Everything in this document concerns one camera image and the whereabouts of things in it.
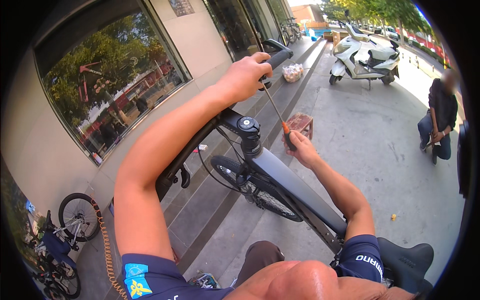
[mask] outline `shirt logo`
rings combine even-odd
[[[130,292],[132,299],[137,299],[143,295],[152,294],[146,279],[145,273],[148,272],[148,266],[145,264],[125,264],[125,286]]]
[[[375,267],[375,269],[377,269],[378,273],[380,273],[380,281],[382,281],[382,278],[384,277],[384,271],[382,270],[382,267],[380,267],[380,265],[378,264],[378,261],[374,260],[373,258],[371,257],[368,257],[367,255],[359,255],[355,258],[356,261],[364,261],[364,262],[368,262],[370,263],[371,265],[373,265]]]

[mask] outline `orange screwdriver handle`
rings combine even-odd
[[[285,142],[287,143],[288,148],[291,151],[297,151],[297,148],[295,147],[295,145],[290,140],[290,133],[291,133],[290,129],[285,124],[285,122],[282,122],[282,126],[283,126],[283,135],[285,136]]]

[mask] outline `hand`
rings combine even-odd
[[[295,147],[297,147],[297,151],[294,152],[288,149],[288,145],[285,143],[285,136],[283,136],[283,146],[287,148],[287,154],[295,157],[302,165],[311,169],[312,165],[319,158],[317,150],[312,145],[308,137],[296,130],[291,130],[290,132],[290,141],[295,145]]]
[[[266,75],[272,77],[272,66],[269,63],[260,63],[270,58],[270,55],[263,52],[256,52],[252,56],[234,62],[227,73],[218,80],[216,86],[222,91],[227,91],[229,104],[246,100],[262,88],[258,80]]]
[[[441,139],[444,138],[444,134],[442,132],[437,132],[437,133],[433,134],[432,136],[433,136],[432,143],[439,142]]]

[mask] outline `white scooter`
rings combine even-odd
[[[398,63],[400,62],[400,52],[398,44],[392,40],[393,47],[382,47],[370,40],[370,37],[362,33],[359,29],[345,24],[345,28],[350,36],[342,39],[333,49],[333,55],[337,57],[337,61],[330,71],[330,84],[340,81],[345,73],[352,79],[367,79],[369,86],[371,80],[380,78],[384,84],[390,84],[395,80],[394,75],[398,78]],[[376,47],[370,49],[370,55],[367,62],[355,61],[353,58],[361,48],[361,42],[371,42]]]

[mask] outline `screwdriver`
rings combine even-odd
[[[272,102],[272,105],[273,107],[275,108],[275,111],[276,111],[276,114],[278,115],[278,118],[280,119],[280,121],[282,122],[282,127],[283,127],[283,135],[285,136],[285,142],[287,143],[288,145],[288,148],[291,150],[291,151],[297,151],[297,148],[295,147],[294,144],[292,144],[292,141],[290,140],[290,128],[288,128],[287,124],[285,122],[283,122],[282,120],[282,116],[280,116],[280,112],[278,111],[278,109],[276,108],[276,105],[275,103],[273,102],[273,99],[272,99],[272,96],[270,96],[270,93],[268,92],[265,84],[263,83],[262,81],[262,85],[264,86],[264,91],[267,93],[267,96],[268,96],[268,99],[270,99],[270,102]]]

